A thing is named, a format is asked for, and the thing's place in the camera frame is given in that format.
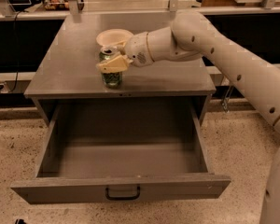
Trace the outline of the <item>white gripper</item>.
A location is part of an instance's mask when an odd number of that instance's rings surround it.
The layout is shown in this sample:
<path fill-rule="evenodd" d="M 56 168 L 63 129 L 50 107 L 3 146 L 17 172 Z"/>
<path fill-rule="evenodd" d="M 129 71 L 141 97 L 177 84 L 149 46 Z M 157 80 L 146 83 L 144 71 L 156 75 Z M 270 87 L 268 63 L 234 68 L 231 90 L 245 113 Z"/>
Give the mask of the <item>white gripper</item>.
<path fill-rule="evenodd" d="M 125 50 L 126 55 L 119 55 L 115 58 L 104 60 L 96 64 L 97 69 L 103 73 L 117 73 L 126 71 L 130 64 L 136 67 L 144 67 L 153 64 L 148 50 L 148 32 L 133 35 L 128 41 L 110 41 L 106 46 L 110 49 Z"/>

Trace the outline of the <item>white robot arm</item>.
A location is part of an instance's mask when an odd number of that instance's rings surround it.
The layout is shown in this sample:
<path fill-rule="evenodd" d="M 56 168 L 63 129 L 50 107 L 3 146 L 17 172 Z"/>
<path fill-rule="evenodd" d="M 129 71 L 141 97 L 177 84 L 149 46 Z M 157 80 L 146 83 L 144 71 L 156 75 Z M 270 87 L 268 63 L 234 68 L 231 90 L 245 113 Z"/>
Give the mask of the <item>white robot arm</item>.
<path fill-rule="evenodd" d="M 178 12 L 169 26 L 138 35 L 106 30 L 96 41 L 116 49 L 109 60 L 97 64 L 103 73 L 204 56 L 280 133 L 280 69 L 228 39 L 201 13 Z M 280 224 L 280 148 L 268 176 L 259 224 Z"/>

